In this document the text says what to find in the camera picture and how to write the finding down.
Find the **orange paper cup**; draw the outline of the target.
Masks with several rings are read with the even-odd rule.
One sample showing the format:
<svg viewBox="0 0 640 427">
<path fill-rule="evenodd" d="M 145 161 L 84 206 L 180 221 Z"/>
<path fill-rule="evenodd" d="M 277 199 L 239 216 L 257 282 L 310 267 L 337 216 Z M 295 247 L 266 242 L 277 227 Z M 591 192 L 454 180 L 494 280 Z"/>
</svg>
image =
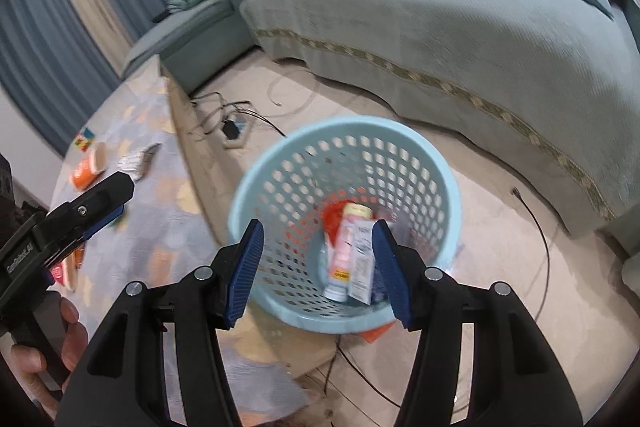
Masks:
<svg viewBox="0 0 640 427">
<path fill-rule="evenodd" d="M 101 176 L 108 163 L 107 146 L 103 142 L 94 144 L 70 174 L 70 183 L 77 191 L 85 191 Z"/>
</svg>

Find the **white heart-print paper bag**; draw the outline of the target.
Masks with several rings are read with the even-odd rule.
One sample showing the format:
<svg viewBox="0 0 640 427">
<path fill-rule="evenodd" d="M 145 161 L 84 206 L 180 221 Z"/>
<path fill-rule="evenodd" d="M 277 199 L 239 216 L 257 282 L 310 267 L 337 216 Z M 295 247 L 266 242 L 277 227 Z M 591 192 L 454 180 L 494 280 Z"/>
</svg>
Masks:
<svg viewBox="0 0 640 427">
<path fill-rule="evenodd" d="M 162 144 L 154 143 L 127 153 L 119 159 L 118 170 L 127 173 L 134 182 L 142 180 L 148 173 L 151 162 L 161 147 Z"/>
</svg>

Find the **white snack packet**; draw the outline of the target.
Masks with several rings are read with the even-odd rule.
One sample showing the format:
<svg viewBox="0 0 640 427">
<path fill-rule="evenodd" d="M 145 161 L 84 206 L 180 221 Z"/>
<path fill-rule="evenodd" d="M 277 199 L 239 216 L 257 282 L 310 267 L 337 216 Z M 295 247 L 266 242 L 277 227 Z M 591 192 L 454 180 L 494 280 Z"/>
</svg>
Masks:
<svg viewBox="0 0 640 427">
<path fill-rule="evenodd" d="M 370 306 L 372 300 L 375 257 L 372 248 L 372 220 L 358 221 L 352 226 L 350 236 L 350 298 Z"/>
</svg>

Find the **red plastic bag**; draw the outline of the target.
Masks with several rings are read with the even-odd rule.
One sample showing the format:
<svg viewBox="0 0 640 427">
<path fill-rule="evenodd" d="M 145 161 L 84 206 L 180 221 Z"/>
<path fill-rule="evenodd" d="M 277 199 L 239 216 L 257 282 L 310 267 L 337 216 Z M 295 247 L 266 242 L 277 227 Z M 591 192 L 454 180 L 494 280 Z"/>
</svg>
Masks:
<svg viewBox="0 0 640 427">
<path fill-rule="evenodd" d="M 338 231 L 343 217 L 345 206 L 349 204 L 348 199 L 336 200 L 326 205 L 321 213 L 324 236 L 328 243 L 334 247 Z"/>
</svg>

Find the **colourful rubik cube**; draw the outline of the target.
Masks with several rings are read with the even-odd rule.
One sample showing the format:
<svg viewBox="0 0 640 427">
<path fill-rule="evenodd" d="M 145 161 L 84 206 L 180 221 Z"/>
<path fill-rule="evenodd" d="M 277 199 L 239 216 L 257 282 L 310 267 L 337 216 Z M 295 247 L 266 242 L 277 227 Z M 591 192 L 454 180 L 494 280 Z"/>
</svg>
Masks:
<svg viewBox="0 0 640 427">
<path fill-rule="evenodd" d="M 82 153 L 86 153 L 89 147 L 96 141 L 96 135 L 88 127 L 83 127 L 75 136 L 73 146 Z"/>
</svg>

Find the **grey scalloped tablecloth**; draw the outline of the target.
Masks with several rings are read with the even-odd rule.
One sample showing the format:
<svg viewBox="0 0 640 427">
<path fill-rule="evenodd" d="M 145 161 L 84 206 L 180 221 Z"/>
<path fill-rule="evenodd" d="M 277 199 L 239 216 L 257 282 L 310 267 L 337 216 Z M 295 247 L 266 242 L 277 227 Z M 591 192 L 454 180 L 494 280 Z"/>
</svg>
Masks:
<svg viewBox="0 0 640 427">
<path fill-rule="evenodd" d="M 75 289 L 63 291 L 91 339 L 127 283 L 151 288 L 178 282 L 230 244 L 228 212 L 245 169 L 221 139 L 205 138 L 186 92 L 155 57 L 128 76 L 86 128 L 96 143 L 85 156 L 105 144 L 103 176 L 127 171 L 142 150 L 157 146 L 124 214 L 88 240 Z M 250 309 L 219 338 L 244 426 L 280 421 L 309 404 L 308 393 L 286 375 L 262 338 Z"/>
</svg>

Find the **white power strip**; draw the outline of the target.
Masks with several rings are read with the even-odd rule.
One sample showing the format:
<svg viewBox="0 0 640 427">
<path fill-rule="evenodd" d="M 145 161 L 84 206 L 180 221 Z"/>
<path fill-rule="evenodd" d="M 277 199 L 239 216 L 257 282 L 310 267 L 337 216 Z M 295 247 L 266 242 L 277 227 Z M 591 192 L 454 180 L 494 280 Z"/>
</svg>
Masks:
<svg viewBox="0 0 640 427">
<path fill-rule="evenodd" d="M 239 150 L 247 142 L 253 124 L 243 114 L 234 114 L 226 118 L 221 125 L 224 136 L 222 146 L 227 150 Z"/>
</svg>

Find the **light blue plastic basket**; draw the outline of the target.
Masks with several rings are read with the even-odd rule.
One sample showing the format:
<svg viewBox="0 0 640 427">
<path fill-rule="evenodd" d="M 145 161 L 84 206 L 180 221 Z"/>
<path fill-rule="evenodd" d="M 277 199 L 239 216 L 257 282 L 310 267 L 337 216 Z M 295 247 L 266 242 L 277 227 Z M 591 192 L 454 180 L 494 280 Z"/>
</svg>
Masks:
<svg viewBox="0 0 640 427">
<path fill-rule="evenodd" d="M 229 215 L 238 239 L 262 222 L 264 253 L 252 287 L 257 306 L 322 334 L 378 329 L 394 314 L 371 251 L 375 221 L 396 242 L 448 269 L 462 225 L 458 184 L 418 132 L 390 119 L 340 117 L 289 134 L 255 162 Z"/>
</svg>

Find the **teal blue sofa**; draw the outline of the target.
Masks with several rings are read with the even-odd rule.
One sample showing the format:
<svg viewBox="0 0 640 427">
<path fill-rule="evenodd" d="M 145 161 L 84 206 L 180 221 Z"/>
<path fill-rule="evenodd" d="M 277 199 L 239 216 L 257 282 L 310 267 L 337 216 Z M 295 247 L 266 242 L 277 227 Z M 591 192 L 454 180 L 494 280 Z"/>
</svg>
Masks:
<svg viewBox="0 0 640 427">
<path fill-rule="evenodd" d="M 611 0 L 226 0 L 273 60 L 525 178 L 570 233 L 639 238 L 639 22 Z"/>
</svg>

